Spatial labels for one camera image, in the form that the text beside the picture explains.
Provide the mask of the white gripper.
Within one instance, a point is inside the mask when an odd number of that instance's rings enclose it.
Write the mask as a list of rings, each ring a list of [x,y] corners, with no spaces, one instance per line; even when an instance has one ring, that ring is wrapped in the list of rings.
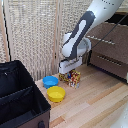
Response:
[[[65,74],[67,73],[67,80],[69,80],[71,78],[71,74],[69,73],[69,71],[75,69],[76,67],[80,66],[82,64],[82,58],[79,57],[78,59],[73,59],[73,60],[62,60],[60,63],[59,63],[59,72],[61,74]],[[78,80],[78,77],[79,77],[79,73],[74,70],[74,78],[76,80]]]

